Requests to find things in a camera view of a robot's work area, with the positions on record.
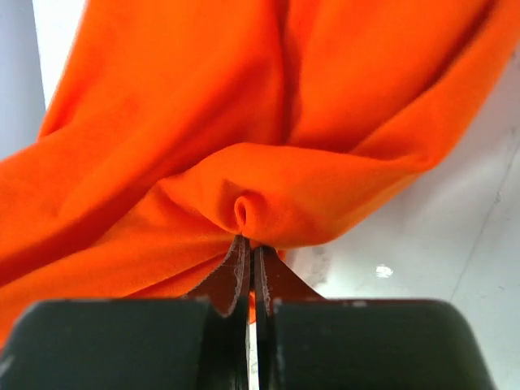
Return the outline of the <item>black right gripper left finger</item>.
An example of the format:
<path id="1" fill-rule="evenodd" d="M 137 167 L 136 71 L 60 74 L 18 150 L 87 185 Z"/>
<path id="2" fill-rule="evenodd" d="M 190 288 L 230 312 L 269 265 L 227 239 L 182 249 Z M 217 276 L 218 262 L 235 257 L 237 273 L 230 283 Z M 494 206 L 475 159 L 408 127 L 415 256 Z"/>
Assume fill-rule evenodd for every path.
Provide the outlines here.
<path id="1" fill-rule="evenodd" d="M 235 236 L 223 261 L 184 297 L 206 299 L 223 317 L 229 317 L 239 307 L 248 312 L 250 288 L 250 243 Z"/>

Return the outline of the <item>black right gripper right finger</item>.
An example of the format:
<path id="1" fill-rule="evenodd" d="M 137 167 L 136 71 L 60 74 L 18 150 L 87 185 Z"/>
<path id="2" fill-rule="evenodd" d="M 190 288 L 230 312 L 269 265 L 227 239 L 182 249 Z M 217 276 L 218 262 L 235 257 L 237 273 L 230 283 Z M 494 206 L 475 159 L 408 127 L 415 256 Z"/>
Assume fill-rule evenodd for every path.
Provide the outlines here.
<path id="1" fill-rule="evenodd" d="M 261 246 L 252 252 L 253 291 L 257 317 L 271 315 L 274 301 L 322 301 L 279 257 L 275 249 Z"/>

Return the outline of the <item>orange t shirt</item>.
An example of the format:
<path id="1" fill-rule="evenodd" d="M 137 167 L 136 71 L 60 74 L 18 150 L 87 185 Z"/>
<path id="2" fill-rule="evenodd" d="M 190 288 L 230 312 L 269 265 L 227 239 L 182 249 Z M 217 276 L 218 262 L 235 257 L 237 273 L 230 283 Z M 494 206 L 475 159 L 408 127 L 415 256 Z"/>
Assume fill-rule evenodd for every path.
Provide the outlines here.
<path id="1" fill-rule="evenodd" d="M 1 163 L 1 335 L 35 301 L 175 297 L 243 235 L 331 241 L 453 149 L 516 1 L 92 1 Z"/>

